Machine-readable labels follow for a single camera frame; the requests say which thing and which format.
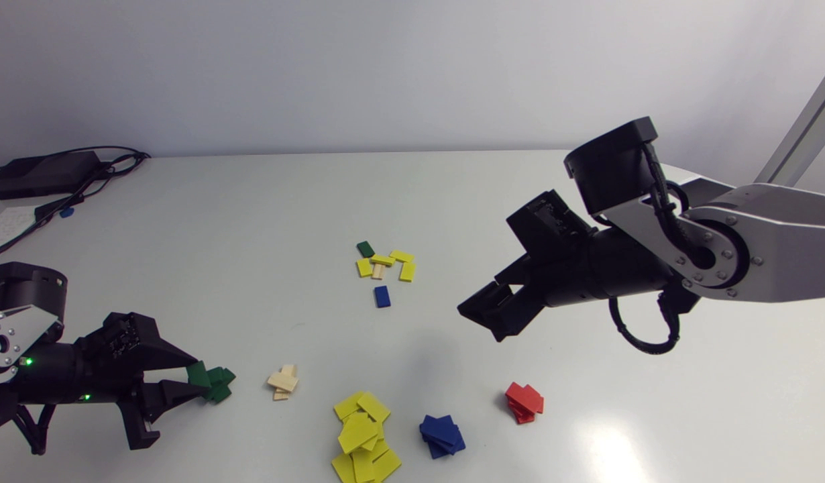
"robotic arm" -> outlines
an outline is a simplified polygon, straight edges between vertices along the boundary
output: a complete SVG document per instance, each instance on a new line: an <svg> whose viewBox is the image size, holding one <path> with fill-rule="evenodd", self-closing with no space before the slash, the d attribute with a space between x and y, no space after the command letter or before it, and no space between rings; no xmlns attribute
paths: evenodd
<svg viewBox="0 0 825 483"><path fill-rule="evenodd" d="M35 455L46 452L56 405L117 404L129 448L143 449L159 438L150 425L164 412L207 391L185 382L144 382L146 370L198 361L163 340L156 321L140 314L109 314L98 330L59 343L65 305L60 272L0 265L0 426L13 421ZM38 421L26 404L44 405Z"/></svg>
<svg viewBox="0 0 825 483"><path fill-rule="evenodd" d="M526 254L461 303L461 315L501 341L544 307L608 299L618 332L641 351L663 354L678 341L679 315L700 297L825 297L824 195L774 184L733 189L706 178L679 186L665 180L655 138L646 117L571 151L568 174L588 213L608 228L589 226L554 191L541 193L508 217ZM618 297L656 290L670 334L647 343L624 326Z"/></svg>

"stack of red blocks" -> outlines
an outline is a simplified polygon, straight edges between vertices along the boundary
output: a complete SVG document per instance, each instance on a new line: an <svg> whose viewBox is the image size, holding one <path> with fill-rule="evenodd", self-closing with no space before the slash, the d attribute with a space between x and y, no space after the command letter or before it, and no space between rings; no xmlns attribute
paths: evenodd
<svg viewBox="0 0 825 483"><path fill-rule="evenodd" d="M518 425L535 420L535 413L544 413L544 397L528 384L523 388L520 384L511 382L505 395L508 397L508 407L511 413L514 413Z"/></svg>

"pile of green blocks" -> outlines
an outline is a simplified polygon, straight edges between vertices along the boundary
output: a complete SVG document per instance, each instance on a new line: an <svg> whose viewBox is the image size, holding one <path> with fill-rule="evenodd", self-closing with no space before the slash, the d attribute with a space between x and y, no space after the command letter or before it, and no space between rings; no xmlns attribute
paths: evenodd
<svg viewBox="0 0 825 483"><path fill-rule="evenodd" d="M198 361L186 367L186 373L189 375L189 384L207 388L207 391L201 396L214 403L222 403L225 398L231 395L228 384L231 384L237 378L226 367L214 367L207 370L207 367L204 367L204 361Z"/></svg>

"white paper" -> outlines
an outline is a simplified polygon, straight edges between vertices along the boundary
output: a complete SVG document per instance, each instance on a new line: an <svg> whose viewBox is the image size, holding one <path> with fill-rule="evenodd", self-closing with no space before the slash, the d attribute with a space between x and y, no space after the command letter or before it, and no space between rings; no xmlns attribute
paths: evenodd
<svg viewBox="0 0 825 483"><path fill-rule="evenodd" d="M34 224L34 206L13 206L0 214L0 247Z"/></svg>

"small blue object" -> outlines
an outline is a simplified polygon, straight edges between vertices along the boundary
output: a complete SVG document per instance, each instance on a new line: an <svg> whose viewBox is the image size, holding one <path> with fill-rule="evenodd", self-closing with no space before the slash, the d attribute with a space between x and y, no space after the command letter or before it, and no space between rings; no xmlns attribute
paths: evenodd
<svg viewBox="0 0 825 483"><path fill-rule="evenodd" d="M445 455L465 449L465 442L459 427L451 420L451 416L433 418L425 416L425 421L419 425L421 438L431 450L431 458L442 458Z"/></svg>
<svg viewBox="0 0 825 483"><path fill-rule="evenodd" d="M374 297L376 299L376 306L378 309L392 306L391 300L388 300L388 287L386 285L374 287Z"/></svg>

